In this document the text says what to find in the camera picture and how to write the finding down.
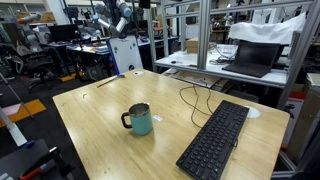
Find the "grey background robot arm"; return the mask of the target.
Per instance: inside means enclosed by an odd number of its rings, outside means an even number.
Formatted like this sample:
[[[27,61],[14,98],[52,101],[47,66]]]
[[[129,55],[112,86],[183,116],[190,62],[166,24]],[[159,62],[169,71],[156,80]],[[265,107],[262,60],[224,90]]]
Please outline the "grey background robot arm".
[[[125,0],[103,0],[94,6],[93,21],[107,28],[112,38],[122,36],[124,27],[132,14]]]

